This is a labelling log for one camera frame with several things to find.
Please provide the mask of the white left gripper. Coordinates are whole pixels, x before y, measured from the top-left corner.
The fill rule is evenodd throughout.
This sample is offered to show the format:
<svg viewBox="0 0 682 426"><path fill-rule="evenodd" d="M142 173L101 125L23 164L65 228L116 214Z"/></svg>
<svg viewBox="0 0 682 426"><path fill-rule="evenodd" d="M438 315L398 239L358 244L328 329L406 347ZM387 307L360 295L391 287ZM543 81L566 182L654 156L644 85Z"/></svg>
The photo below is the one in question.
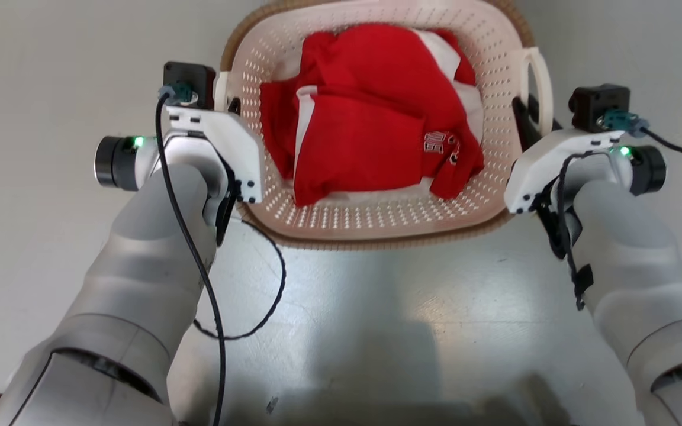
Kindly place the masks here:
<svg viewBox="0 0 682 426"><path fill-rule="evenodd" d="M238 189L238 199L249 204L263 201L265 151L262 139L242 120L243 103L229 99L227 112L166 106L170 130L165 135L168 162L197 167L212 196L222 196L228 184Z"/></svg>

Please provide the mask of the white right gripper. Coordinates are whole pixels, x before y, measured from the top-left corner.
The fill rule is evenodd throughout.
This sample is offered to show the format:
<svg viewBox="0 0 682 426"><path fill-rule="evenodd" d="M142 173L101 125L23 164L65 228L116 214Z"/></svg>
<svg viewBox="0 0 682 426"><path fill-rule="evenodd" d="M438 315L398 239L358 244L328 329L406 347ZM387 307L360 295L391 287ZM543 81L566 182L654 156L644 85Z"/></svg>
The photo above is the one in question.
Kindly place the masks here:
<svg viewBox="0 0 682 426"><path fill-rule="evenodd" d="M522 154L510 173L504 203L514 215L529 210L536 194L559 175L566 159L574 154L609 149L625 135L622 130L603 133L561 130L554 116L552 95L542 94L538 99L528 94L527 101L517 96L512 100L512 109Z"/></svg>

